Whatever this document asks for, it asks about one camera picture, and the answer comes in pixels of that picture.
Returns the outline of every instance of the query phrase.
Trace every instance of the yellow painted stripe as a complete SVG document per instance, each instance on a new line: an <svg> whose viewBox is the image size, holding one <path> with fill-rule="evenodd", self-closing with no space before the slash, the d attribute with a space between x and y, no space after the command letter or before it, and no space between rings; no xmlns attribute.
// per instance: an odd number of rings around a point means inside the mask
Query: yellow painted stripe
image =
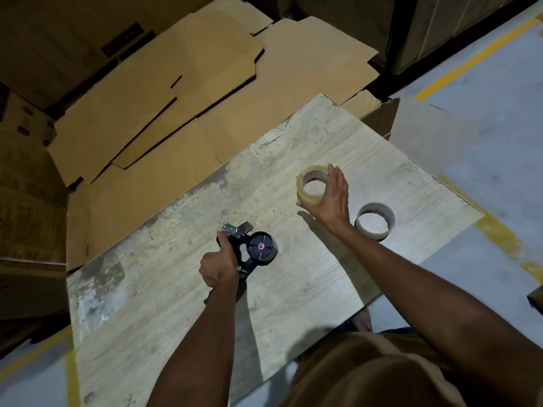
<svg viewBox="0 0 543 407"><path fill-rule="evenodd" d="M474 224L475 227L477 227L487 239L492 241L506 253L511 260L516 262L527 273L534 277L539 284L543 284L543 266L529 259L529 254L526 253L522 247L522 240L496 217L481 207L475 200L468 197L464 191L460 190L458 186L447 177L440 175L438 179L483 213L484 217Z"/></svg>
<svg viewBox="0 0 543 407"><path fill-rule="evenodd" d="M486 47L480 53L475 54L465 63L459 65L457 68L444 75L438 81L426 87L424 90L418 93L415 98L417 100L424 100L428 98L440 88L445 87L447 84L457 79L460 75L464 74L470 68L476 66L485 58L497 52L501 47L505 46L512 40L519 37L521 34L524 34L533 26L540 23L540 20L532 19L526 21L517 28L514 28L509 33L492 42L491 45ZM475 200L468 197L468 195L464 191L460 190L458 186L447 177L441 175L438 178L445 185L451 188L451 190L455 191L459 196L467 200L474 207L484 213L484 217L481 218L477 223L475 223L475 227L477 227L487 239L489 239L496 246L498 246L511 260L516 262L527 273L531 274L532 277L534 277L539 282L539 284L543 284L543 266L530 259L530 254L527 253L522 246L522 240L519 239L511 229L502 224L496 217L486 211Z"/></svg>
<svg viewBox="0 0 543 407"><path fill-rule="evenodd" d="M47 340L41 342L39 346L35 349L33 349L28 354L25 354L24 356L18 358L13 363L8 365L3 370L0 370L0 382L5 379L7 376L9 376L14 371L17 371L21 367L24 367L25 365L29 364L31 361L38 358L40 355L42 355L45 351L53 347L55 344L63 341L64 339L72 336L72 328L71 326L68 326L62 330L60 330L57 334L52 335Z"/></svg>
<svg viewBox="0 0 543 407"><path fill-rule="evenodd" d="M445 87L447 84L449 84L451 81L454 81L459 76L464 74L466 71L468 71L470 68L476 66L481 61L483 61L488 56L494 54L497 52L501 47L505 46L506 44L510 43L517 37L519 37L521 34L524 34L526 31L528 31L533 26L541 24L539 20L536 20L535 18L529 21L526 21L525 23L521 24L517 28L513 29L509 33L503 35L502 37L498 38L494 42L492 42L491 45L486 47L483 51L481 51L478 54L475 54L472 58L467 60L465 63L459 65L457 68L452 70L450 73L447 73L442 78L440 78L438 81L434 82L433 84L426 87L424 90L422 90L420 93L418 93L415 98L417 100L424 100L431 96L433 93L435 93L440 88Z"/></svg>
<svg viewBox="0 0 543 407"><path fill-rule="evenodd" d="M71 348L64 355L64 374L66 375L66 401L68 407L80 407L79 381L77 379L76 351Z"/></svg>

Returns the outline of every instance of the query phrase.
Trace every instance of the gray floor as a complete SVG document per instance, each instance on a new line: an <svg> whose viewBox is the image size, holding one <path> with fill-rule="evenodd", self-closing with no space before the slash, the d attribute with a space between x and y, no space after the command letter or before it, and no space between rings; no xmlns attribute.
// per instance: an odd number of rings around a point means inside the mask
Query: gray floor
<svg viewBox="0 0 543 407"><path fill-rule="evenodd" d="M414 96L511 29L543 11L543 1L476 41L397 96ZM543 263L543 37L539 24L507 44L426 101L463 118L483 132L445 175L522 240L511 258L470 227L423 266L475 295L533 342L543 347L543 317L526 294L539 286L518 261ZM385 297L370 304L375 331L406 326ZM0 374L31 351L26 345L0 360ZM66 406L65 344L52 347L9 376L0 375L0 407ZM296 366L290 363L237 407L277 405Z"/></svg>

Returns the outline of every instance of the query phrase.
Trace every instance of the person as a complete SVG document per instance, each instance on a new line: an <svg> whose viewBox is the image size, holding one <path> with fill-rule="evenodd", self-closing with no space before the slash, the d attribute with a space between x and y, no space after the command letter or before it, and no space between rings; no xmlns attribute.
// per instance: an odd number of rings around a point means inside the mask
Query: person
<svg viewBox="0 0 543 407"><path fill-rule="evenodd" d="M327 335L301 357L280 405L543 406L543 350L472 295L363 236L350 224L343 172L328 171L321 202L298 205L349 247L417 333ZM228 404L238 274L227 236L217 236L221 250L205 253L200 267L214 293L148 407Z"/></svg>

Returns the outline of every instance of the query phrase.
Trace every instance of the packing tape roll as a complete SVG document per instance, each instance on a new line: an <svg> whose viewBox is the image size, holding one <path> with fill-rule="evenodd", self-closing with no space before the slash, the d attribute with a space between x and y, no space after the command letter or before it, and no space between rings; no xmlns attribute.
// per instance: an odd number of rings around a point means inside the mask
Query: packing tape roll
<svg viewBox="0 0 543 407"><path fill-rule="evenodd" d="M311 204L320 203L322 194L309 194L303 188L311 181L321 181L324 184L328 183L328 167L324 165L312 165L302 170L296 177L296 190L298 191L298 199L307 201Z"/></svg>
<svg viewBox="0 0 543 407"><path fill-rule="evenodd" d="M358 221L358 218L362 214L366 213L374 213L378 214L381 217L384 218L384 221L387 222L387 230L383 233L372 233L368 230L366 230L362 224ZM359 232L364 234L366 237L371 238L372 240L381 241L385 239L389 234L390 231L392 231L392 228L394 227L394 224L396 223L396 217L394 215L394 212L390 209L389 206L384 205L383 203L368 203L363 205L360 210L358 210L358 214L356 215L355 220L355 226L358 229Z"/></svg>

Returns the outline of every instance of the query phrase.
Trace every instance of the white wood-grain surface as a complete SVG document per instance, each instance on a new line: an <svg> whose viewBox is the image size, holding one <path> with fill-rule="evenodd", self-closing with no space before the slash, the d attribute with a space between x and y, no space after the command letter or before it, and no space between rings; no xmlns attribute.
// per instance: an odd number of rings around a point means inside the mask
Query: white wood-grain surface
<svg viewBox="0 0 543 407"><path fill-rule="evenodd" d="M144 406L163 365L204 308L201 256L216 229L250 221L279 253L248 278L236 309L231 401L380 292L344 246L296 206L295 179L339 165L353 220L382 202L396 224L383 244L414 263L482 215L321 94L68 279L81 397Z"/></svg>

